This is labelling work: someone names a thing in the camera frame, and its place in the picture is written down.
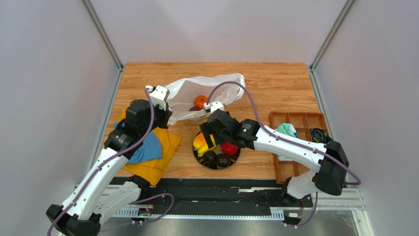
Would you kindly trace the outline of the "red apple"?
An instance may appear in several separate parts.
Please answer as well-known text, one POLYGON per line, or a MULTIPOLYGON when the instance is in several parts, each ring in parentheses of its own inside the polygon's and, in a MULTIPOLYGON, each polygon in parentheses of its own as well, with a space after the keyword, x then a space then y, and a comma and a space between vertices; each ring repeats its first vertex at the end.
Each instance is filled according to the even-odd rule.
POLYGON ((239 148, 236 145, 230 142, 226 142, 222 144, 220 147, 223 154, 228 155, 228 156, 236 155, 236 153, 239 150, 239 148))

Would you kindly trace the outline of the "white plastic bag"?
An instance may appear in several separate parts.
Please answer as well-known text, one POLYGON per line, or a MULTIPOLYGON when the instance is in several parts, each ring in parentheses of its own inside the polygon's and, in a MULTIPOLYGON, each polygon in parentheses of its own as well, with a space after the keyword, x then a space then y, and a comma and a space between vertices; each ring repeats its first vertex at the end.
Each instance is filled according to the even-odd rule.
POLYGON ((200 95, 209 98, 210 102, 217 101, 223 105, 229 105, 240 100, 244 91, 234 84, 222 85, 213 95, 210 95, 217 85, 227 81, 237 82, 245 86, 245 77, 240 73, 215 77, 197 76, 183 78, 166 85, 165 87, 170 91, 167 103, 173 112, 168 123, 174 126, 182 120, 198 121, 207 118, 210 114, 203 109, 190 111, 194 107, 195 98, 200 95))

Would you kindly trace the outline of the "orange toy pumpkin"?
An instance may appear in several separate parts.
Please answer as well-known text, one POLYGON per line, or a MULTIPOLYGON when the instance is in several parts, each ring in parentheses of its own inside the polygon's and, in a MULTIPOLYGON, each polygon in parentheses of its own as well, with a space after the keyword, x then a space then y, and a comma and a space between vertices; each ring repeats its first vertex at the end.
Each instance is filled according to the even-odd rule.
POLYGON ((194 99, 193 104, 194 104, 194 107, 195 108, 197 108, 199 110, 202 110, 202 109, 205 108, 205 104, 207 103, 207 101, 208 101, 208 98, 206 96, 204 96, 204 95, 198 95, 194 99))

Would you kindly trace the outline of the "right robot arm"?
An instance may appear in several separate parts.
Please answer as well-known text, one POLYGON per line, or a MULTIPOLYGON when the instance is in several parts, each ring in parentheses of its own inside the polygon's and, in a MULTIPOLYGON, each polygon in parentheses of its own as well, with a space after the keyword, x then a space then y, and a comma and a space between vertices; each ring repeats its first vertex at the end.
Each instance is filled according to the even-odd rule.
POLYGON ((322 144, 290 137, 259 121, 239 122, 220 109, 199 127, 209 147, 230 142, 240 149, 270 152, 309 168, 308 172, 285 181, 285 194, 295 199, 315 192, 340 196, 346 185, 349 161, 339 142, 322 144))

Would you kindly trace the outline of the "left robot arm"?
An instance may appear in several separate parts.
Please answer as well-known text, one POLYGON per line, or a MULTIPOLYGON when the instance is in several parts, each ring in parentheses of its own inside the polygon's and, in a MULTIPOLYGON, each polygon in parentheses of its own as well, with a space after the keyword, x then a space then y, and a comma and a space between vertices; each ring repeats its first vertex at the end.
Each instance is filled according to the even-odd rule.
POLYGON ((172 155, 166 133, 171 111, 162 99, 134 100, 124 110, 104 143, 96 164, 80 185, 59 205, 46 212, 51 230, 66 236, 95 236, 101 226, 125 205, 142 198, 162 177, 162 167, 172 155), (115 174, 133 165, 133 175, 108 197, 101 195, 115 174))

